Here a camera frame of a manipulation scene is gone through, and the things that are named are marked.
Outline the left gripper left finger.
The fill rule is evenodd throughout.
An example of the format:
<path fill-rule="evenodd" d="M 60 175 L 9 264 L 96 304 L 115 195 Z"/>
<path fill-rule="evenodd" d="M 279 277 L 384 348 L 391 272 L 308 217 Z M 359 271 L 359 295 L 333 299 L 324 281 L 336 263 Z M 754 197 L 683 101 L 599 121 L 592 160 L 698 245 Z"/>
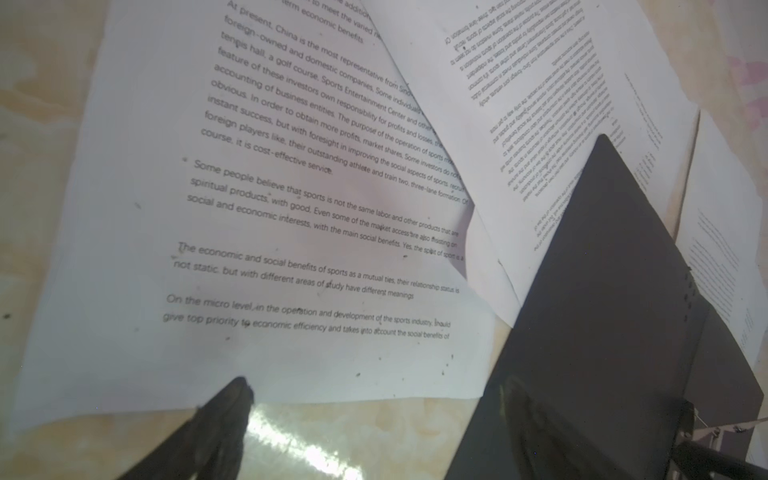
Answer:
<path fill-rule="evenodd" d="M 235 479 L 253 403 L 246 378 L 234 378 L 121 478 Z"/>

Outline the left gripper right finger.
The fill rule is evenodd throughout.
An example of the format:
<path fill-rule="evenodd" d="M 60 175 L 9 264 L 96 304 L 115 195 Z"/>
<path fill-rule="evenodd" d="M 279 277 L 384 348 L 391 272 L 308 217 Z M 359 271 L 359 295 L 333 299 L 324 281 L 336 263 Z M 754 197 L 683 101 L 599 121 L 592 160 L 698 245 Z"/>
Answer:
<path fill-rule="evenodd" d="M 523 479 L 604 479 L 606 463 L 588 439 L 514 376 L 500 387 L 511 450 Z"/>

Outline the black file folder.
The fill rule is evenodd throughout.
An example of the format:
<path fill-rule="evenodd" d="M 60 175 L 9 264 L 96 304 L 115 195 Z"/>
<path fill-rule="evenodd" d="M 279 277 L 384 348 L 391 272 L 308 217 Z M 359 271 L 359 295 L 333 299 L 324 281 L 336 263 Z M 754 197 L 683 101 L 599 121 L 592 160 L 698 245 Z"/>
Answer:
<path fill-rule="evenodd" d="M 763 392 L 606 136 L 575 186 L 447 471 L 523 479 L 500 387 L 514 376 L 594 445 L 604 479 L 666 479 L 684 401 L 706 426 L 756 420 Z M 747 460 L 752 433 L 722 451 Z"/>

